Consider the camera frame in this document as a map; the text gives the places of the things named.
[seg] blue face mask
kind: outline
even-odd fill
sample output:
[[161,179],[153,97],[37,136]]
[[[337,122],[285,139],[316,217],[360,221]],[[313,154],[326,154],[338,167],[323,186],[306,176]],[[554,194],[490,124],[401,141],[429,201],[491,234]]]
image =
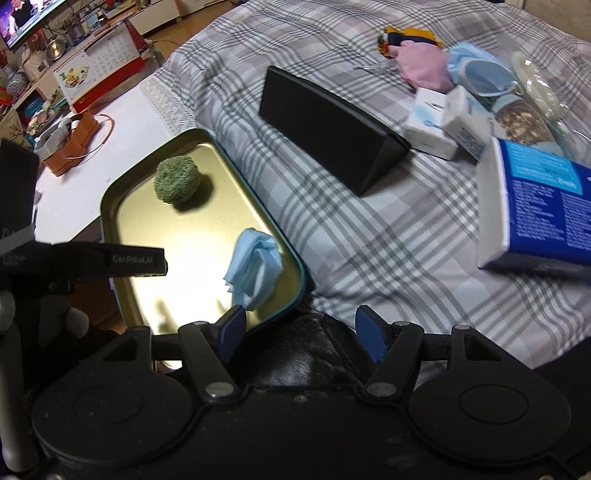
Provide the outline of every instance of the blue face mask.
[[466,42],[450,48],[447,71],[454,83],[483,97],[509,93],[516,82],[513,72],[493,55]]
[[234,247],[232,260],[224,276],[232,303],[256,310],[273,293],[283,271],[275,238],[254,228],[244,230]]

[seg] plaid bedsheet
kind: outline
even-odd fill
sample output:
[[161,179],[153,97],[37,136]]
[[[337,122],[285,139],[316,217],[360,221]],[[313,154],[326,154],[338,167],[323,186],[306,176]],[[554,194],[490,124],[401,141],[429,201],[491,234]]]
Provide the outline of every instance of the plaid bedsheet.
[[400,131],[413,103],[406,83],[355,69],[384,61],[376,37],[388,24],[493,53],[496,36],[511,35],[555,76],[574,117],[591,125],[591,44],[482,0],[251,0],[178,48],[156,76],[213,132],[301,255],[315,309],[351,326],[360,304],[427,332],[467,323],[529,366],[545,363],[591,335],[587,286],[477,268],[468,158],[416,153],[357,198],[259,119],[274,64]]

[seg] white table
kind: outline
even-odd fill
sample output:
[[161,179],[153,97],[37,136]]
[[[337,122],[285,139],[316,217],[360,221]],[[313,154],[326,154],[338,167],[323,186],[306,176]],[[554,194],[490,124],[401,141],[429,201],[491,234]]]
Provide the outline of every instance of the white table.
[[[105,105],[101,113],[115,120],[111,137],[97,152],[61,177],[45,169],[35,237],[48,243],[100,238],[100,201],[106,189],[140,160],[171,139],[162,120],[138,87]],[[89,151],[101,143],[109,122],[95,135]]]

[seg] cabinet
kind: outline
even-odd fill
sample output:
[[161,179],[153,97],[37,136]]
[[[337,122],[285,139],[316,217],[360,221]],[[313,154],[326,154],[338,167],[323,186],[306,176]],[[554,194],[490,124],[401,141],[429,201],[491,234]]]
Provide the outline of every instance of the cabinet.
[[178,10],[182,17],[205,8],[205,5],[206,0],[178,0]]
[[145,35],[166,22],[174,19],[180,21],[180,17],[176,0],[160,0],[130,17],[129,20],[140,35]]

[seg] tv screen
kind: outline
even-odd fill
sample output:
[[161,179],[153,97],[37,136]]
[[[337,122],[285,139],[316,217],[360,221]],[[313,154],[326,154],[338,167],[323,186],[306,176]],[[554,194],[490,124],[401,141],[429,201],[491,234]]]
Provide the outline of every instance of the tv screen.
[[8,48],[22,45],[66,0],[0,0],[0,34]]

